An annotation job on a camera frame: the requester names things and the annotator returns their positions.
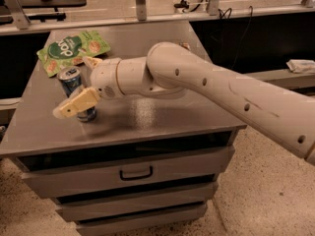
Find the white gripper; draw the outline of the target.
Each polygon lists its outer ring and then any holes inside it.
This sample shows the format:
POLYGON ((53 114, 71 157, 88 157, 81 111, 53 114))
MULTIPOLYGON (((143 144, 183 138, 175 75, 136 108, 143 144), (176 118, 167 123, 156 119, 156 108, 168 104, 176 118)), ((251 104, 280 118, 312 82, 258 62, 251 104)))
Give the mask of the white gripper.
POLYGON ((76 88, 67 99, 53 110, 53 116, 58 119, 73 117, 95 107, 100 101, 100 96, 107 100, 121 98, 122 91, 117 79, 117 67, 120 61, 120 58, 102 61, 100 58, 85 56, 83 58, 84 64, 93 70, 90 76, 92 87, 80 86, 76 88))

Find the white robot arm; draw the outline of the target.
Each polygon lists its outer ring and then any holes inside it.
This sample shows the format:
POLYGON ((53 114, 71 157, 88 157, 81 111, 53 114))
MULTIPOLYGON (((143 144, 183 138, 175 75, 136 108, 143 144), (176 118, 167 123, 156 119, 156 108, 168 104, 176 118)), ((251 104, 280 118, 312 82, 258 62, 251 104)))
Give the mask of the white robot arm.
POLYGON ((84 63, 92 69, 91 85, 75 89, 53 110, 59 119, 94 107, 103 98, 173 96, 190 89, 315 164, 315 100, 311 97, 217 66, 171 42, 154 45, 145 57, 98 64, 85 58, 84 63))

